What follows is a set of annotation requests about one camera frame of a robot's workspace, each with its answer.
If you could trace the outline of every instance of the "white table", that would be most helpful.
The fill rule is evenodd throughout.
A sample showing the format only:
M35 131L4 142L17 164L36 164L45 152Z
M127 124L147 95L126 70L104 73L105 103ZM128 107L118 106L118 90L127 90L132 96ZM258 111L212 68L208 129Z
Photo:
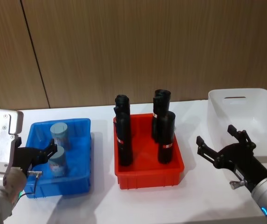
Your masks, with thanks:
M131 105L131 114L151 113L152 104ZM114 173L113 106L25 110L23 144L32 123L45 120L90 118L92 186L85 195L21 198L5 224L264 224L259 207L245 188L232 190L237 180L197 155L196 137L213 146L206 125L207 100L173 102L176 137L185 163L178 186L120 190Z

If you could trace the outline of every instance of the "blue plastic bin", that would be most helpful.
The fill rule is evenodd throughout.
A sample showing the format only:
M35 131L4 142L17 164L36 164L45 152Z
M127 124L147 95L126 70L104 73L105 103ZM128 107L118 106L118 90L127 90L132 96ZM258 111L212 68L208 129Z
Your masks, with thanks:
M31 125L26 147L44 149L52 139L50 127L58 122L68 125L70 150L65 151L68 171L65 177L53 177L47 163L35 166L33 170L43 171L37 182L35 195L28 198L55 195L86 193L90 189L90 119L52 120ZM26 193L34 191L35 176L29 176L25 186Z

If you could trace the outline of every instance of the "white plastic bin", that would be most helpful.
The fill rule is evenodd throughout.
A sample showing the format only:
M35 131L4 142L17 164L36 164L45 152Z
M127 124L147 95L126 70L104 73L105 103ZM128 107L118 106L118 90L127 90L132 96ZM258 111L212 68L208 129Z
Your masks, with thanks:
M267 163L267 90L224 89L209 92L208 129L216 151L238 142L227 132L232 124L256 144L254 156Z

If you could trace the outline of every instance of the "wooden wall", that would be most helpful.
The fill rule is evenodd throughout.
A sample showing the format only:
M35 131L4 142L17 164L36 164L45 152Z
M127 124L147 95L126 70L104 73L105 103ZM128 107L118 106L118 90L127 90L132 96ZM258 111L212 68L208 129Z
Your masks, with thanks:
M0 0L0 108L48 108L19 0Z
M151 102L158 88L172 91L172 101L207 98L212 89L267 89L267 0L22 4L50 107L111 105L119 93L128 95L131 103ZM22 17L16 11L15 17ZM15 19L3 23L19 23L25 29L23 19ZM28 39L26 30L19 33ZM26 42L15 49L17 55L31 51ZM23 57L33 69L24 79L31 77L28 81L36 82L31 86L43 93L33 53L29 55ZM28 67L18 63L19 70ZM13 107L28 107L23 105L27 93L17 95ZM47 107L42 96L37 94L31 105Z

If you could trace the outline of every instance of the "red plastic bin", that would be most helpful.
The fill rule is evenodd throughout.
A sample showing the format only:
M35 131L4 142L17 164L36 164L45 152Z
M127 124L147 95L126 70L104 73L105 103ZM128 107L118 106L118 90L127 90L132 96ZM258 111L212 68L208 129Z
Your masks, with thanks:
M151 137L152 114L130 116L133 163L127 167L118 163L118 145L114 126L115 174L120 189L174 186L180 182L184 170L176 136L173 142L173 157L168 164L158 162L158 144Z

